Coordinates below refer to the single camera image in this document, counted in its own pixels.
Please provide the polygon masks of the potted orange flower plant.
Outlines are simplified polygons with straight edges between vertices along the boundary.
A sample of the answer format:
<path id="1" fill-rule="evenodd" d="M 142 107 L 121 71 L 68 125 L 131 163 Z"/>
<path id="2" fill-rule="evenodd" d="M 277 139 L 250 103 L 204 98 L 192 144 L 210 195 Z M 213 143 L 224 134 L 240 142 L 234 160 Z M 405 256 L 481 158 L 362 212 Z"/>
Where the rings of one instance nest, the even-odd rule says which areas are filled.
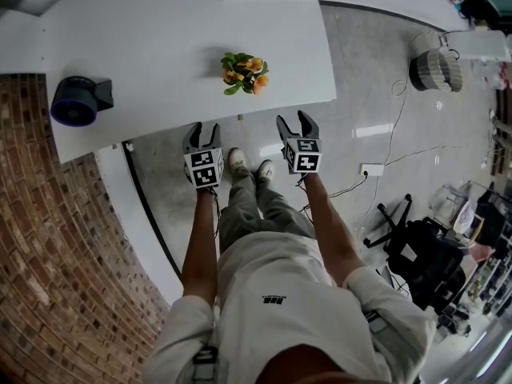
<path id="1" fill-rule="evenodd" d="M 245 53 L 224 53 L 221 59 L 223 78 L 227 85 L 224 95 L 231 96 L 242 91 L 258 95 L 268 85 L 268 65 L 262 58 Z"/>

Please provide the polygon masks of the person's white shirt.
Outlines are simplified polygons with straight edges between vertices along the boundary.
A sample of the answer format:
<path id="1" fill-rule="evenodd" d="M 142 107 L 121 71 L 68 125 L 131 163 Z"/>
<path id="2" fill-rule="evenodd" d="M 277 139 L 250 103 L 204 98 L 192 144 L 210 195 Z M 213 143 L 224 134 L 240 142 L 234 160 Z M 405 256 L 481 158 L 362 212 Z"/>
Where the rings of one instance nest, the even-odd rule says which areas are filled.
<path id="1" fill-rule="evenodd" d="M 193 295 L 173 303 L 143 384 L 192 384 L 194 356 L 207 347 L 218 352 L 207 380 L 255 384 L 274 356 L 300 345 L 359 378 L 412 384 L 436 330 L 369 267 L 336 286 L 316 241 L 294 234 L 249 234 L 222 253 L 218 304 Z"/>

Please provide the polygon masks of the person's right white shoe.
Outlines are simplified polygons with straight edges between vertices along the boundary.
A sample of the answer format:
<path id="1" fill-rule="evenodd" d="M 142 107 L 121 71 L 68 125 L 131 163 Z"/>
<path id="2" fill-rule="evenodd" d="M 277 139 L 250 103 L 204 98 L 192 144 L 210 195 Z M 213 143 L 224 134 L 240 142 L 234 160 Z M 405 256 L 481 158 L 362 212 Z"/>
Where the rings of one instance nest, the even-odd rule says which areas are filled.
<path id="1" fill-rule="evenodd" d="M 264 182 L 270 184 L 273 180 L 275 174 L 275 165 L 274 163 L 266 159 L 264 160 L 257 170 L 257 180 L 258 182 Z"/>

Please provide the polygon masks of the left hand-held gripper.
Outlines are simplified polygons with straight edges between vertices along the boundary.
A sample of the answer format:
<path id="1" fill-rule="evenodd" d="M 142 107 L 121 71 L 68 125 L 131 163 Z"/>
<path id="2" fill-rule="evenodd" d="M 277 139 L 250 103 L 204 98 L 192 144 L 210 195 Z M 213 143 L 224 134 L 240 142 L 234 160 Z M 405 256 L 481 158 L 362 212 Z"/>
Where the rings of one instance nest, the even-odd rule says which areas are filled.
<path id="1" fill-rule="evenodd" d="M 224 171 L 224 158 L 221 144 L 221 127 L 216 123 L 210 141 L 199 150 L 202 123 L 196 122 L 186 133 L 182 148 L 185 154 L 185 172 L 194 188 L 212 188 L 220 184 Z"/>

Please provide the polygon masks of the purple desk fan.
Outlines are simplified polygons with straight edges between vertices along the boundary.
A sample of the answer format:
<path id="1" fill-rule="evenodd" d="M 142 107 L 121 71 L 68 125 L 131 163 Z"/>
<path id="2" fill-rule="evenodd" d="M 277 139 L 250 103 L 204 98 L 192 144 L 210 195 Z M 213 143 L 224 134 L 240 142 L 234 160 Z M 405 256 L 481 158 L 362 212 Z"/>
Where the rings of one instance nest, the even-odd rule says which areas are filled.
<path id="1" fill-rule="evenodd" d="M 114 106 L 111 79 L 70 76 L 60 81 L 50 107 L 51 117 L 70 127 L 93 124 L 98 113 Z"/>

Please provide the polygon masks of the person's white shoe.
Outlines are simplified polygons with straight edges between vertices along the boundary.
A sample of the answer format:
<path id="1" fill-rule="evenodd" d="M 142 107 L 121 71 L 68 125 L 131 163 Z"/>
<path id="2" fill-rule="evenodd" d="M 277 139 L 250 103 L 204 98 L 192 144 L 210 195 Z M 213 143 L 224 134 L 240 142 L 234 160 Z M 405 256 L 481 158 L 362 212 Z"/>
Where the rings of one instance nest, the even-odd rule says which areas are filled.
<path id="1" fill-rule="evenodd" d="M 270 184 L 273 180 L 275 174 L 275 165 L 274 163 L 266 159 L 264 160 L 257 170 L 257 180 L 258 182 L 264 182 Z"/>
<path id="2" fill-rule="evenodd" d="M 230 149 L 227 162 L 230 173 L 233 177 L 248 175 L 250 172 L 246 156 L 240 148 L 233 147 Z"/>

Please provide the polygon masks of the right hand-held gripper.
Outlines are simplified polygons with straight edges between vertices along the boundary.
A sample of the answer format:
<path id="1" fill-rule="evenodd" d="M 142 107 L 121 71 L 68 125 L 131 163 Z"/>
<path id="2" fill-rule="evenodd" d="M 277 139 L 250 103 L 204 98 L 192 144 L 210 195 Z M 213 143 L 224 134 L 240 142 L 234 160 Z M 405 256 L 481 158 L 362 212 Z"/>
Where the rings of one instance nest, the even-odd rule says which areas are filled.
<path id="1" fill-rule="evenodd" d="M 299 133 L 289 128 L 281 115 L 276 117 L 278 134 L 284 142 L 284 159 L 290 174 L 317 173 L 322 160 L 322 141 L 316 139 L 319 138 L 318 124 L 302 110 L 298 111 L 298 119 L 301 123 L 302 138 L 299 138 Z"/>

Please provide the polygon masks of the white curved plinth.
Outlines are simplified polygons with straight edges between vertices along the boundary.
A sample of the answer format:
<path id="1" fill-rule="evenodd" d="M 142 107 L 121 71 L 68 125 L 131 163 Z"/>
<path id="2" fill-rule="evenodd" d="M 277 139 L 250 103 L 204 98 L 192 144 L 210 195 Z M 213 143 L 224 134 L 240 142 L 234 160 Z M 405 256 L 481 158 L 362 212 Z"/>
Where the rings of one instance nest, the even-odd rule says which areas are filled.
<path id="1" fill-rule="evenodd" d="M 149 279 L 168 304 L 182 295 L 182 284 L 158 240 L 139 196 L 121 144 L 94 153 L 110 203 L 135 255 Z"/>

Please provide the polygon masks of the person's left forearm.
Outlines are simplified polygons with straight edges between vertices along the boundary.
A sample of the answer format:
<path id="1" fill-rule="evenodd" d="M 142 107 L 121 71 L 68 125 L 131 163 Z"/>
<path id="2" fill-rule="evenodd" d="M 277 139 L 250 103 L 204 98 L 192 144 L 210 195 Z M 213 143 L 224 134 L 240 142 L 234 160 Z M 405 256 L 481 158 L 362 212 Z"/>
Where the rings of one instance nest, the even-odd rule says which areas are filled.
<path id="1" fill-rule="evenodd" d="M 213 202 L 211 192 L 197 191 L 194 222 L 182 267 L 183 296 L 200 297 L 210 307 L 218 290 Z"/>

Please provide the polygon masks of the black office chair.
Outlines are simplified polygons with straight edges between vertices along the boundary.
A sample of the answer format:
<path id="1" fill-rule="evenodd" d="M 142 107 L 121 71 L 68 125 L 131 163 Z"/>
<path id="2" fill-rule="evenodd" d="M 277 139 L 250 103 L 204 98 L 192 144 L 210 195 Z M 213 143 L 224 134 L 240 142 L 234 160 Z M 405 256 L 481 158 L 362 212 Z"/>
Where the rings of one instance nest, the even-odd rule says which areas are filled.
<path id="1" fill-rule="evenodd" d="M 410 296 L 421 309 L 432 307 L 441 314 L 458 296 L 466 282 L 462 268 L 463 250 L 447 238 L 448 229 L 431 218 L 410 221 L 410 194 L 398 222 L 394 222 L 383 204 L 377 209 L 390 231 L 375 241 L 363 240 L 366 248 L 382 245 L 388 255 L 391 272 L 404 279 Z"/>

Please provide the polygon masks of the woven grey basket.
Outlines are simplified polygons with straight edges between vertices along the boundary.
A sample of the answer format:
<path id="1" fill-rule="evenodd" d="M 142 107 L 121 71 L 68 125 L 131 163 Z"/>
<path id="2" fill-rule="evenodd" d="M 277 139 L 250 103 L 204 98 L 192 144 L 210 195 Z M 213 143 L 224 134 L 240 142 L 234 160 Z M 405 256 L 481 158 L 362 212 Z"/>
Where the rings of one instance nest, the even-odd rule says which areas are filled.
<path id="1" fill-rule="evenodd" d="M 459 53 L 441 43 L 435 31 L 415 35 L 408 47 L 408 77 L 418 91 L 440 90 L 458 93 L 463 76 Z"/>

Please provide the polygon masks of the white cabinet counter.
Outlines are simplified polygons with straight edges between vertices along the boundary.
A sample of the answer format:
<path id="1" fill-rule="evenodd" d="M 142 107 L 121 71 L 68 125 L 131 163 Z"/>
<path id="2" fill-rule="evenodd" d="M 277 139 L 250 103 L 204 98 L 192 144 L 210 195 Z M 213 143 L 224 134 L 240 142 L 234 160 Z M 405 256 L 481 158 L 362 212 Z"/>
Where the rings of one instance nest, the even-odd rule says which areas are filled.
<path id="1" fill-rule="evenodd" d="M 226 96 L 221 59 L 268 65 L 258 95 Z M 336 89 L 317 0 L 60 0 L 0 14 L 0 74 L 108 78 L 114 106 L 85 128 L 52 125 L 59 159 L 196 121 L 328 102 Z"/>

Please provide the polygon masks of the person's left white shoe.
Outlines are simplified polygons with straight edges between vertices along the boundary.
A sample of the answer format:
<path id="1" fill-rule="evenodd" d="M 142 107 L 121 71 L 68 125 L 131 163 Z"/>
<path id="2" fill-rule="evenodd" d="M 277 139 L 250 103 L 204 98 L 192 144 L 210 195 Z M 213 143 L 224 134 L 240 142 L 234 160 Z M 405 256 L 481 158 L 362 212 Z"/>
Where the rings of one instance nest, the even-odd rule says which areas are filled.
<path id="1" fill-rule="evenodd" d="M 250 172 L 246 156 L 240 148 L 233 147 L 230 149 L 227 162 L 230 173 L 233 177 L 248 175 Z"/>

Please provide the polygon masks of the person's right forearm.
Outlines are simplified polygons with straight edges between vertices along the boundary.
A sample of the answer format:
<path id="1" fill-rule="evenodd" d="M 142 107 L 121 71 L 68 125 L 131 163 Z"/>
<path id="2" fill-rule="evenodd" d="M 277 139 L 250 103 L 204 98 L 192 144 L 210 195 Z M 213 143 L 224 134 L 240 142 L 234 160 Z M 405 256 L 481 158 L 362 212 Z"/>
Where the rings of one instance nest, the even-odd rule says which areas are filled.
<path id="1" fill-rule="evenodd" d="M 304 184 L 322 260 L 328 274 L 338 286 L 342 286 L 346 278 L 364 263 L 319 175 L 308 174 L 304 177 Z"/>

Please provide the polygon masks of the person's grey trousers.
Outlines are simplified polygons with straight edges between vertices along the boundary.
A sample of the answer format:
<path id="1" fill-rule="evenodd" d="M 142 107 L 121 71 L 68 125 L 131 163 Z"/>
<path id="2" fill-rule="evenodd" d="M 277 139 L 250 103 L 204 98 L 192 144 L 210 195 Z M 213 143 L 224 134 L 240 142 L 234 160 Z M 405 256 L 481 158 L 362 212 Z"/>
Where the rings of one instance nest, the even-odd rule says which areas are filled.
<path id="1" fill-rule="evenodd" d="M 263 231 L 315 238 L 314 227 L 304 214 L 268 182 L 243 169 L 233 174 L 229 202 L 221 212 L 219 249 L 224 252 L 240 238 Z"/>

